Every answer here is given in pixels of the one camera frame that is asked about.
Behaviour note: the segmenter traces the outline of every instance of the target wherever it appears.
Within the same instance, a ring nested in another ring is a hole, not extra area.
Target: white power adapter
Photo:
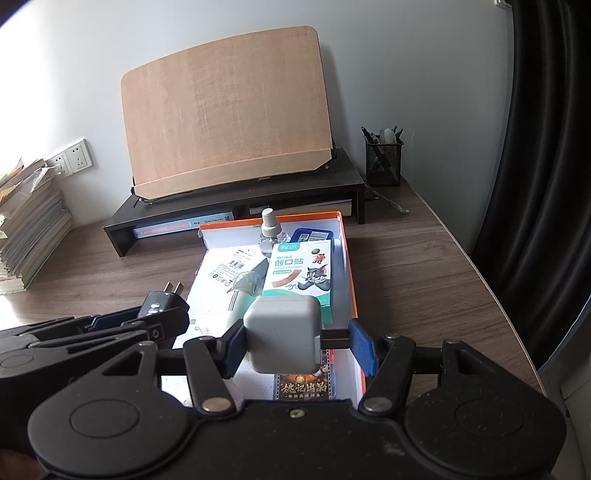
[[[310,295],[258,297],[244,314],[252,367],[262,374],[320,368],[320,302]]]

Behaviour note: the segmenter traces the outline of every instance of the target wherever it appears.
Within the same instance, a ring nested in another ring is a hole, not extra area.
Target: small glass bottle
[[[261,253],[267,258],[271,257],[273,245],[289,242],[290,236],[281,228],[281,224],[275,217],[272,208],[266,208],[262,211],[261,237],[259,238],[259,247]]]

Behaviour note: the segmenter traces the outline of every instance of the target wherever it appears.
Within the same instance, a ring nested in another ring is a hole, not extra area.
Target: blue gripper pad
[[[100,315],[92,321],[88,331],[97,332],[99,330],[106,330],[107,328],[118,327],[123,322],[135,320],[138,317],[140,309],[141,307],[133,307],[131,309]]]
[[[378,358],[374,342],[355,320],[349,322],[349,344],[353,356],[366,377],[375,377],[378,372]]]
[[[246,329],[242,325],[236,333],[228,339],[223,366],[218,370],[222,378],[232,378],[246,355]]]

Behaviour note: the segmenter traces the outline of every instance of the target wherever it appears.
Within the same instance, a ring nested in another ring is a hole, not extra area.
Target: pen holder
[[[372,187],[398,187],[404,142],[371,144],[365,139],[365,174]]]

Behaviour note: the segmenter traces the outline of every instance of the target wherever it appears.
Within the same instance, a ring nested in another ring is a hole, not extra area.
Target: desk edge
[[[456,237],[453,236],[453,234],[449,231],[449,228],[447,228],[446,224],[443,223],[441,221],[441,219],[439,218],[439,216],[433,211],[433,209],[431,208],[431,206],[423,199],[423,197],[421,197],[411,186],[411,189],[414,191],[414,193],[417,195],[417,197],[425,204],[425,206],[429,209],[429,211],[433,214],[433,216],[437,219],[437,221],[441,224],[441,226],[445,229],[445,231],[448,233],[448,235],[452,238],[452,240],[456,243],[457,247],[460,249],[460,251],[462,252],[462,254],[464,255],[464,257],[466,257],[466,260],[468,260],[469,264],[472,266],[472,268],[474,269],[474,271],[477,273],[478,277],[480,278],[480,280],[482,281],[482,283],[484,283],[484,286],[486,287],[486,289],[489,291],[489,293],[491,294],[492,298],[494,299],[494,301],[496,302],[496,304],[498,305],[498,307],[500,308],[502,314],[505,317],[505,320],[507,321],[507,323],[509,324],[509,327],[511,327],[511,330],[513,331],[513,334],[515,335],[515,338],[517,338],[517,341],[519,342],[519,345],[521,345],[521,350],[523,351],[523,353],[525,354],[525,357],[527,358],[527,361],[530,363],[530,367],[531,369],[534,371],[534,375],[535,375],[535,379],[538,381],[538,385],[540,386],[540,390],[542,391],[542,394],[547,397],[548,394],[546,392],[546,389],[544,388],[544,384],[542,383],[542,380],[540,379],[540,376],[538,375],[538,371],[535,369],[534,363],[531,361],[530,355],[527,352],[527,350],[525,349],[525,345],[523,344],[523,342],[521,341],[521,337],[519,336],[519,333],[517,333],[517,330],[515,330],[515,327],[513,326],[513,323],[511,322],[511,320],[509,319],[509,316],[507,315],[505,309],[503,308],[503,305],[501,305],[501,302],[499,302],[499,299],[496,298],[495,293],[492,291],[492,289],[489,287],[488,283],[486,282],[486,280],[484,279],[484,277],[482,276],[482,274],[480,273],[480,271],[476,268],[476,265],[474,264],[474,262],[472,262],[472,259],[470,259],[470,257],[468,256],[468,254],[466,253],[466,251],[462,248],[462,246],[458,243],[458,241],[456,240]]]

